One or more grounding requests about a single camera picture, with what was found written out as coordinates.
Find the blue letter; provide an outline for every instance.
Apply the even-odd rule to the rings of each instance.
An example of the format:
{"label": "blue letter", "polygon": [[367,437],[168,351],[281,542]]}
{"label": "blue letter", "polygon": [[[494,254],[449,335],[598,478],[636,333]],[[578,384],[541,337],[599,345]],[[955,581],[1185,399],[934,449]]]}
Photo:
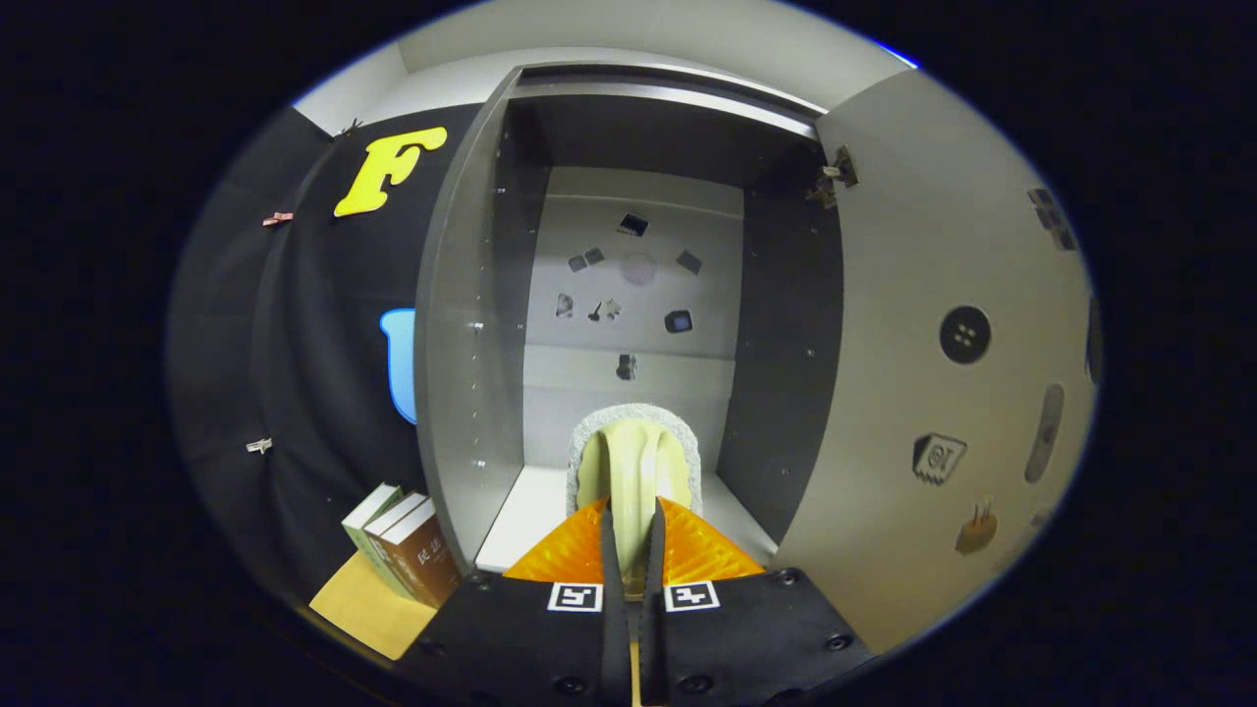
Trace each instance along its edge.
{"label": "blue letter", "polygon": [[401,416],[415,424],[415,309],[392,309],[380,317],[388,338],[388,391]]}

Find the black fabric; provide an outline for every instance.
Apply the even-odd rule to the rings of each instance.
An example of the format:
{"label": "black fabric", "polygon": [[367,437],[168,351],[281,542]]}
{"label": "black fabric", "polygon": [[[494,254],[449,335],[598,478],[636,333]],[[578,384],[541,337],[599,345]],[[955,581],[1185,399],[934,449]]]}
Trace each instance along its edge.
{"label": "black fabric", "polygon": [[[284,111],[236,157],[176,276],[167,371],[178,445],[210,513],[274,595],[304,604],[353,552],[341,520],[380,482],[426,492],[388,391],[380,316],[414,307],[424,235],[478,106],[334,141]],[[366,146],[445,127],[377,211],[337,219]],[[290,223],[261,226],[273,211]],[[265,455],[245,445],[270,438]]]}
{"label": "black fabric", "polygon": [[167,399],[187,473],[241,564],[284,600],[304,591],[290,581],[273,513],[282,493],[274,457],[245,450],[266,434],[250,379],[258,289],[273,243],[261,220],[292,208],[329,143],[293,108],[258,131],[187,239],[166,325]]}

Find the black background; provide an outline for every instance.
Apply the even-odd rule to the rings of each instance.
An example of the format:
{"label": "black background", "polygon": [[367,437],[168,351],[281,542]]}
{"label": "black background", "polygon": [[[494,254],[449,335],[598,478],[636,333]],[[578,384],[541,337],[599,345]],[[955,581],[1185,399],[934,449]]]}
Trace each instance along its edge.
{"label": "black background", "polygon": [[[1251,702],[1252,632],[1233,605],[1254,595],[1252,404],[1236,404],[1253,374],[1227,360],[1252,360],[1253,317],[1219,287],[1252,289],[1237,272],[1252,221],[1223,221],[1252,204],[1249,18],[1223,3],[850,5],[833,16],[970,99],[1053,185],[1095,269],[1109,370],[1046,540],[841,702]],[[160,351],[176,258],[233,153],[321,77],[453,4],[417,6],[8,9],[24,218],[4,414],[28,444],[9,477],[23,679],[5,702],[370,704],[351,679],[387,691],[258,596],[207,525]],[[171,543],[186,561],[150,560]]]}

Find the cabinet door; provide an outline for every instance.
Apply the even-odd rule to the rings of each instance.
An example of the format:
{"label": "cabinet door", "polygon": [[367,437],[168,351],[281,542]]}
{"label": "cabinet door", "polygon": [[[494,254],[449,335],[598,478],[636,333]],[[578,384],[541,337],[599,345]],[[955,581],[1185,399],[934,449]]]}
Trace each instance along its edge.
{"label": "cabinet door", "polygon": [[[828,426],[774,565],[807,571],[884,652],[988,586],[1065,493],[1095,403],[1090,283],[1042,177],[925,74],[892,75],[816,128],[855,176],[835,181],[842,337]],[[1063,408],[1031,484],[1053,385]],[[923,449],[931,440],[945,444]],[[931,459],[943,465],[921,473]],[[988,501],[994,536],[959,551]]]}

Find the sticker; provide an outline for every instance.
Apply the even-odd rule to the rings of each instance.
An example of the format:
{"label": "sticker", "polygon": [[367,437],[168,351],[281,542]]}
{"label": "sticker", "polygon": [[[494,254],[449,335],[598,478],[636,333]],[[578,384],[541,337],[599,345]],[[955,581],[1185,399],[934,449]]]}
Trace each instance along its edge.
{"label": "sticker", "polygon": [[388,194],[383,190],[385,180],[392,186],[406,181],[415,171],[420,153],[424,150],[437,150],[445,145],[446,137],[444,127],[434,127],[381,137],[367,145],[367,159],[358,169],[358,176],[353,177],[349,192],[337,203],[332,214],[341,218],[383,206],[388,200]]}
{"label": "sticker", "polygon": [[913,473],[924,482],[941,486],[952,477],[968,448],[959,439],[928,434],[913,445]]}
{"label": "sticker", "polygon": [[415,424],[415,309],[390,309],[380,317],[388,348],[388,392],[393,408]]}
{"label": "sticker", "polygon": [[1052,194],[1046,189],[1029,189],[1026,191],[1031,204],[1035,205],[1035,215],[1043,230],[1052,234],[1052,242],[1057,250],[1076,250],[1077,244],[1070,233],[1070,225],[1061,216],[1061,208],[1052,200]]}
{"label": "sticker", "polygon": [[694,274],[699,274],[699,269],[703,267],[703,260],[699,260],[698,255],[694,253],[683,250],[681,254],[676,257],[676,264]]}
{"label": "sticker", "polygon": [[576,307],[576,302],[572,299],[571,294],[558,293],[558,302],[554,304],[554,316],[561,320],[571,320],[572,309]]}
{"label": "sticker", "polygon": [[620,367],[616,369],[620,380],[632,380],[637,377],[637,357],[632,353],[620,355]]}
{"label": "sticker", "polygon": [[547,609],[591,614],[602,611],[602,585],[554,582]]}
{"label": "sticker", "polygon": [[628,234],[628,235],[636,235],[637,238],[641,238],[642,235],[645,235],[646,226],[649,226],[649,225],[650,225],[650,221],[647,221],[646,219],[644,219],[641,216],[635,216],[632,214],[625,214],[625,218],[620,220],[620,228],[616,229],[616,230],[618,230],[620,233],[625,233],[625,234]]}
{"label": "sticker", "polygon": [[689,309],[676,309],[669,312],[664,317],[664,328],[667,333],[680,333],[683,331],[690,331],[694,328],[694,317],[690,316]]}
{"label": "sticker", "polygon": [[991,512],[994,503],[993,496],[987,496],[979,503],[973,504],[973,518],[960,526],[960,535],[955,538],[955,551],[960,555],[973,555],[983,547],[991,545],[999,530],[999,518]]}
{"label": "sticker", "polygon": [[710,581],[674,584],[664,587],[664,604],[671,611],[698,611],[719,609],[720,599]]}

